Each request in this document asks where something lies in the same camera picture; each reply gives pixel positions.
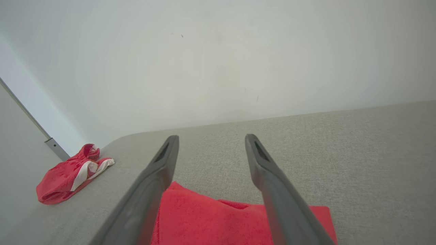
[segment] gray couch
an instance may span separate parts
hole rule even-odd
[[[174,180],[216,199],[260,204],[244,137],[259,137],[310,205],[330,207],[338,242],[436,243],[436,101],[138,133],[71,199],[42,205],[4,244],[86,244],[164,140],[180,136]]]

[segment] red cloth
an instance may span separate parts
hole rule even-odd
[[[58,163],[45,174],[42,181],[36,186],[38,201],[43,204],[56,204],[72,197],[93,180],[93,178],[88,178],[96,173],[97,167],[105,160],[111,159],[98,160],[99,156],[99,148],[95,148],[93,144],[86,144],[75,156],[70,157],[65,162]],[[80,185],[72,191],[73,183],[82,165],[88,161],[91,163],[88,163],[88,173],[84,182],[80,181]]]
[[[337,244],[329,208],[310,209]],[[273,245],[273,240],[264,205],[215,200],[173,182],[162,195],[151,244]]]

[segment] gray fabric surface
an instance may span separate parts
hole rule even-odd
[[[64,203],[42,205],[4,244],[86,244],[164,140],[174,180],[217,199],[262,203],[244,137],[254,133],[310,205],[330,207],[340,245],[436,241],[436,101],[138,133],[102,149],[116,164]]]

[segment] cloth fold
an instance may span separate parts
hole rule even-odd
[[[330,209],[310,206],[337,244]],[[215,200],[171,183],[163,193],[152,245],[273,245],[264,205]]]
[[[99,159],[100,149],[86,144],[79,153],[50,169],[36,186],[38,201],[43,204],[63,202],[115,164],[112,158]]]

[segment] crumpled red cloth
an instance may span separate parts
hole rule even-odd
[[[89,184],[115,161],[99,159],[100,149],[94,144],[85,144],[73,157],[50,169],[36,186],[38,201],[43,204],[63,202]]]
[[[330,209],[310,206],[337,244]],[[163,193],[152,245],[273,245],[264,205],[215,200],[171,183]]]

